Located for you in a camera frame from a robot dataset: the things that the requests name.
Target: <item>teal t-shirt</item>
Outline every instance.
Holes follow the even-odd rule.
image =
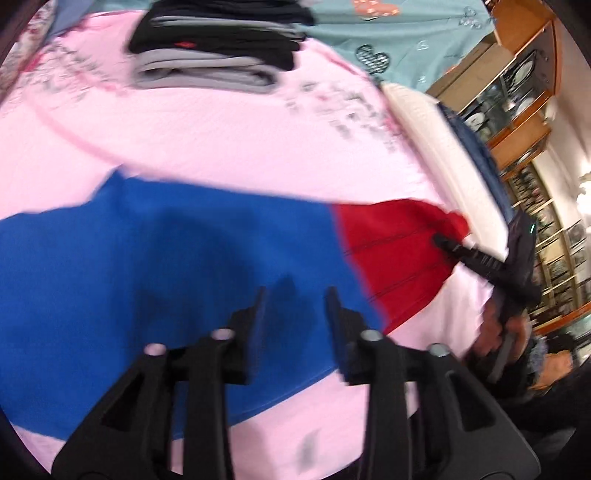
[[[422,92],[494,30],[482,0],[321,0],[311,9],[308,35],[377,80]]]

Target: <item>pink t-shirt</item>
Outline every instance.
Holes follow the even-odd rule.
[[[124,46],[140,15],[88,17],[21,76],[0,107],[0,219],[79,205],[115,168],[325,202],[449,205],[379,90],[330,48],[307,40],[297,68],[269,95],[135,90]],[[431,304],[391,337],[413,348],[443,342],[461,355],[488,294],[457,267]],[[317,480],[344,468],[361,453],[366,395],[334,373],[233,426],[236,477]],[[412,389],[408,399],[414,411]],[[63,442],[17,430],[49,468]],[[181,446],[173,444],[176,471]]]

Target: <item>floral fabric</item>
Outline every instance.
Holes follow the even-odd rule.
[[[41,46],[53,23],[56,5],[57,0],[49,0],[37,10],[0,65],[0,102],[4,100],[18,75],[25,69],[34,53]]]

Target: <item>denim fabric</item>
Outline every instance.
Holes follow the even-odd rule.
[[[460,143],[470,155],[496,205],[499,207],[501,215],[507,224],[509,224],[513,218],[514,211],[511,208],[511,201],[499,178],[499,170],[496,167],[495,159],[492,158],[491,151],[454,112],[442,103],[439,104],[439,109],[447,119],[447,123],[456,134]]]
[[[53,37],[77,25],[90,10],[92,2],[93,0],[58,0],[56,19],[47,33],[45,42],[48,43]]]

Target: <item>white fabric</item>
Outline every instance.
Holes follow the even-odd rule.
[[[507,225],[468,153],[447,124],[437,101],[393,83],[382,90],[390,109],[414,142],[451,205],[463,213],[479,248],[504,260]]]

